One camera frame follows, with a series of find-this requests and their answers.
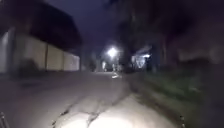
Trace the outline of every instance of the building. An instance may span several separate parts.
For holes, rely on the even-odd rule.
[[[0,72],[79,70],[81,38],[72,18],[46,3],[30,1],[31,7],[9,0],[0,8],[4,19],[0,21]]]

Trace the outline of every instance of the asphalt road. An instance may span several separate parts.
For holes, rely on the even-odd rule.
[[[0,81],[0,111],[10,128],[175,128],[139,104],[115,73],[58,72]]]

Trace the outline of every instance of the night sky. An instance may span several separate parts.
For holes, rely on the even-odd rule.
[[[47,0],[50,5],[73,17],[85,47],[102,50],[104,44],[116,36],[113,9],[105,8],[105,0]]]

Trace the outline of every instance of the street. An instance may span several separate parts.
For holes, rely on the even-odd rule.
[[[175,128],[138,103],[116,73],[55,72],[0,80],[0,111],[10,128]]]

